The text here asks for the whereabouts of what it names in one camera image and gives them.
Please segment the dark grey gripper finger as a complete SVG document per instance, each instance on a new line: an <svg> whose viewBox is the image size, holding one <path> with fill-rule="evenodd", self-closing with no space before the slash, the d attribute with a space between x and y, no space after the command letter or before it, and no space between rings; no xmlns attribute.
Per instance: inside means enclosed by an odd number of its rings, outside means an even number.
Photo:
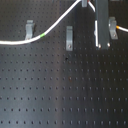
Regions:
<svg viewBox="0 0 128 128"><path fill-rule="evenodd" d="M107 49L109 43L108 0L95 0L96 46Z"/></svg>

